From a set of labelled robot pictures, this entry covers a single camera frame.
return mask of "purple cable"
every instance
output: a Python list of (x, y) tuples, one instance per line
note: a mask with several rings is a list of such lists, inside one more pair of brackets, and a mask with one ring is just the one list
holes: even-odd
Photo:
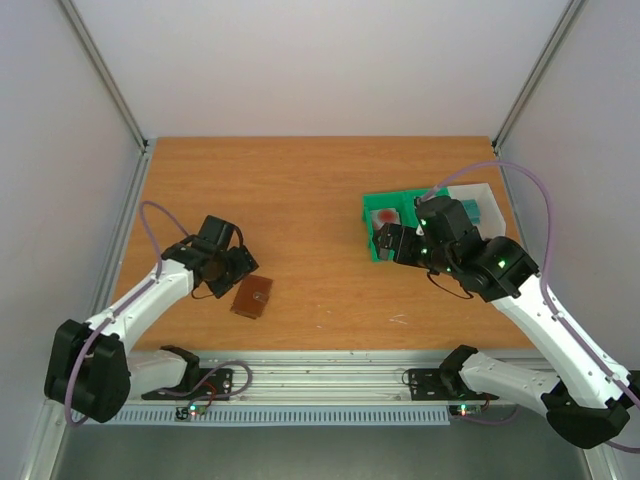
[[(631, 391), (631, 389), (629, 389), (629, 387), (627, 387), (624, 383), (622, 383), (620, 379), (617, 379), (614, 377), (614, 372), (600, 358), (600, 356), (593, 351), (591, 346), (578, 334), (578, 332), (571, 326), (571, 324), (569, 324), (567, 319), (564, 318), (562, 314), (560, 314), (558, 307), (556, 307), (555, 303), (553, 303), (553, 299), (549, 294), (549, 275), (551, 271), (550, 266), (551, 266), (551, 259), (553, 257), (553, 251), (555, 248), (555, 223), (554, 223), (554, 217), (553, 217), (553, 205), (551, 202), (551, 195), (549, 193), (549, 190), (547, 190), (547, 187), (544, 185), (542, 180), (538, 178), (536, 174), (534, 174), (532, 171), (524, 167), (521, 167), (520, 165), (514, 165), (513, 163), (506, 163), (506, 162), (500, 162), (500, 161), (475, 163), (473, 165), (469, 165), (466, 168), (463, 168), (462, 170), (458, 170), (453, 175), (450, 175), (447, 178), (445, 178), (443, 181), (441, 181), (435, 187), (433, 187), (431, 190), (425, 193), (420, 198), (420, 200), (422, 201), (428, 200), (429, 198), (433, 197), (438, 192), (438, 190), (440, 190), (443, 187), (446, 187), (456, 178), (466, 173), (469, 173), (484, 167), (505, 167), (505, 168), (511, 168), (520, 173), (523, 173), (524, 175), (529, 177), (533, 181), (533, 183), (536, 184), (536, 186), (540, 190), (540, 193), (542, 193), (542, 196), (544, 197), (544, 203), (547, 208), (547, 222), (548, 222), (547, 246), (546, 246), (544, 262), (542, 264), (542, 270), (540, 274), (540, 293), (542, 294), (542, 298), (544, 299), (547, 306), (549, 307), (549, 310), (551, 310), (551, 314), (554, 316), (554, 318), (558, 320), (558, 322), (560, 322), (560, 324), (564, 327), (564, 329), (567, 332), (569, 332), (569, 335), (571, 335), (571, 337), (580, 345), (580, 347), (582, 347), (582, 349), (595, 362), (595, 364), (598, 365), (598, 368), (600, 368), (600, 370), (602, 370), (602, 372), (605, 375), (612, 378), (613, 383), (620, 390), (622, 390), (625, 393), (625, 395), (627, 395), (631, 399), (631, 401), (635, 404), (636, 407), (638, 407), (638, 409), (640, 409), (640, 399)], [(619, 450), (622, 450), (623, 452), (640, 453), (640, 448), (626, 447), (624, 445), (619, 445), (615, 442), (607, 442), (607, 444), (612, 448), (617, 448)]]
[(513, 409), (513, 412), (511, 412), (508, 417), (503, 418), (502, 420), (482, 420), (480, 418), (473, 418), (473, 417), (466, 417), (466, 416), (460, 417), (460, 419), (464, 420), (465, 422), (477, 423), (478, 425), (489, 425), (492, 427), (499, 427), (501, 425), (508, 425), (509, 423), (513, 422), (519, 414), (520, 414), (520, 406), (516, 405), (516, 408)]
[[(221, 394), (217, 394), (215, 396), (215, 398), (229, 398), (229, 397), (233, 397), (235, 395), (239, 395), (242, 392), (244, 392), (247, 388), (249, 388), (251, 386), (251, 383), (253, 382), (253, 372), (251, 371), (251, 369), (249, 368), (249, 365), (247, 365), (245, 362), (240, 361), (240, 360), (230, 360), (228, 362), (222, 362), (219, 365), (216, 365), (215, 367), (213, 367), (211, 370), (209, 370), (206, 375), (204, 377), (202, 377), (200, 379), (200, 381), (198, 383), (196, 383), (196, 386), (193, 387), (191, 390), (189, 390), (188, 392), (174, 392), (173, 390), (169, 389), (169, 388), (161, 388), (160, 390), (156, 390), (156, 392), (158, 393), (164, 393), (165, 395), (170, 395), (172, 397), (186, 397), (187, 395), (191, 395), (193, 392), (195, 392), (198, 388), (200, 388), (202, 386), (202, 384), (204, 382), (207, 381), (207, 379), (213, 375), (214, 373), (216, 373), (218, 370), (220, 370), (221, 368), (224, 367), (228, 367), (231, 365), (235, 365), (238, 367), (241, 367), (244, 369), (245, 372), (247, 372), (247, 381), (245, 382), (245, 384), (240, 387), (238, 390), (234, 390), (233, 392), (229, 392), (229, 393), (221, 393)], [(193, 402), (196, 402), (197, 400), (202, 400), (205, 398), (209, 398), (209, 397), (200, 397), (200, 398), (196, 398), (194, 400), (191, 401), (191, 403), (189, 405), (191, 405)]]
[[(149, 200), (146, 200), (146, 201), (140, 203), (140, 206), (138, 208), (138, 213), (140, 215), (140, 220), (142, 221), (142, 226), (144, 227), (144, 230), (147, 233), (147, 236), (149, 237), (149, 240), (151, 240), (151, 245), (153, 246), (153, 251), (156, 254), (156, 265), (157, 265), (156, 266), (156, 279), (158, 279), (158, 278), (160, 278), (160, 275), (162, 275), (162, 256), (161, 256), (162, 252), (160, 252), (160, 246), (158, 245), (158, 240), (156, 239), (155, 235), (153, 234), (153, 231), (151, 230), (151, 227), (149, 226), (149, 222), (147, 222), (147, 218), (146, 218), (146, 216), (144, 214), (144, 207), (147, 206), (147, 205), (155, 207), (158, 210), (160, 210), (161, 212), (163, 212), (165, 215), (167, 215), (171, 219), (171, 221), (182, 231), (182, 233), (184, 233), (185, 237), (189, 236), (189, 233), (182, 226), (182, 224), (178, 221), (178, 219), (171, 212), (169, 212), (166, 208), (164, 208), (162, 205), (159, 205), (156, 202), (151, 202)], [(97, 338), (100, 336), (102, 331), (105, 328), (107, 328), (107, 325), (109, 325), (109, 323), (111, 323), (112, 321), (115, 321), (115, 319), (118, 317), (118, 315), (120, 315), (120, 313), (122, 313), (129, 305), (131, 305), (134, 301), (136, 301), (136, 299), (140, 298), (140, 296), (142, 294), (144, 294), (147, 290), (149, 290), (149, 288), (151, 288), (151, 286), (154, 283), (155, 283), (154, 280), (149, 280), (142, 287), (140, 287), (133, 294), (131, 294), (131, 296), (129, 296), (129, 298), (127, 298), (124, 302), (122, 302), (122, 304), (119, 305), (113, 311), (113, 318), (112, 317), (105, 318), (104, 321), (98, 326), (98, 328), (96, 328), (91, 333), (91, 335), (89, 335), (89, 338), (87, 338), (87, 340), (84, 342), (84, 345), (80, 349), (80, 352), (78, 353), (76, 361), (73, 364), (73, 368), (71, 369), (71, 374), (69, 375), (69, 383), (67, 383), (67, 389), (66, 389), (65, 394), (64, 394), (64, 418), (66, 419), (67, 424), (70, 427), (72, 427), (72, 428), (73, 427), (79, 427), (84, 422), (86, 422), (87, 418), (88, 418), (87, 416), (84, 416), (79, 421), (77, 421), (77, 422), (74, 421), (73, 417), (72, 417), (72, 412), (71, 412), (71, 403), (73, 401), (73, 390), (75, 389), (76, 381), (78, 380), (78, 374), (80, 373), (80, 368), (82, 367), (82, 362), (84, 361), (85, 357), (89, 353), (89, 350), (91, 349), (91, 347), (93, 346), (93, 344), (95, 343)]]

